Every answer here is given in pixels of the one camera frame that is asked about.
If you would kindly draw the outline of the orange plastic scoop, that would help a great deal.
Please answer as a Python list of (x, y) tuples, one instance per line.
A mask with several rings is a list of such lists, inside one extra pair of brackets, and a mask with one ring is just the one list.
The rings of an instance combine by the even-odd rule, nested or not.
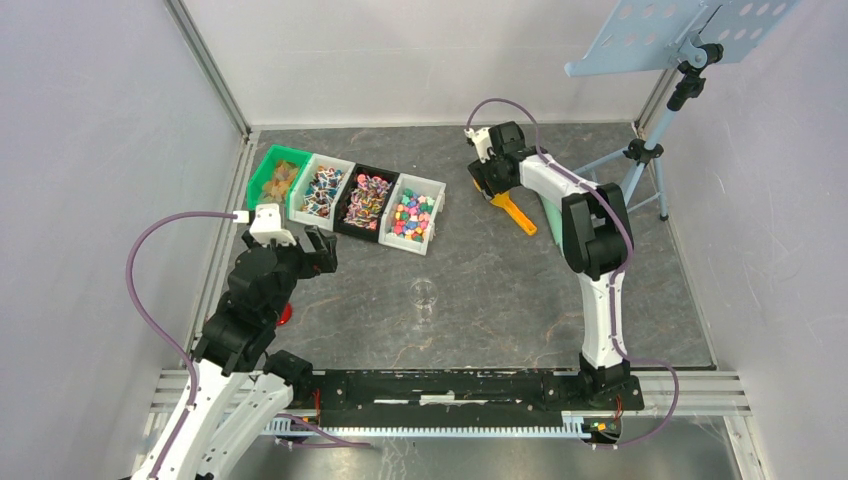
[(538, 232), (537, 226), (527, 217), (527, 215), (513, 202), (510, 191), (488, 195), (480, 184), (474, 180), (474, 186), (481, 193), (483, 198), (491, 205), (503, 210), (512, 221), (518, 225), (526, 235), (534, 236)]

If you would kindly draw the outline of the clear plastic jar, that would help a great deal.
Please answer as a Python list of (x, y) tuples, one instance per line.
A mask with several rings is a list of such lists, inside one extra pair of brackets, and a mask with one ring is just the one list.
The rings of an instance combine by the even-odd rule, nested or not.
[(420, 310), (430, 310), (438, 299), (436, 285), (429, 279), (419, 278), (409, 287), (411, 303)]

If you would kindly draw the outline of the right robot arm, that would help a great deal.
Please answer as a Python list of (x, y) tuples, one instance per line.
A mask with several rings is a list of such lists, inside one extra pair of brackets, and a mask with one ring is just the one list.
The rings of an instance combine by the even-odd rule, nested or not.
[(584, 337), (578, 373), (553, 397), (566, 409), (642, 410), (638, 378), (620, 339), (624, 267), (633, 250), (624, 195), (615, 183), (599, 185), (577, 176), (550, 154), (527, 145), (514, 122), (464, 131), (477, 153), (469, 167), (490, 200), (524, 187), (558, 214), (562, 255), (577, 275)]

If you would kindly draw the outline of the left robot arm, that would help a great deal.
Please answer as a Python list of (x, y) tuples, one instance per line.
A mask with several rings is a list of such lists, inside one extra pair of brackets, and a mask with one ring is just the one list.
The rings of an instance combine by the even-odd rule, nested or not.
[(272, 418), (314, 394), (309, 362), (266, 353), (301, 280), (338, 267), (337, 239), (315, 226), (306, 251), (287, 231), (261, 244), (245, 233), (228, 288), (205, 323), (189, 380), (136, 479), (225, 479)]

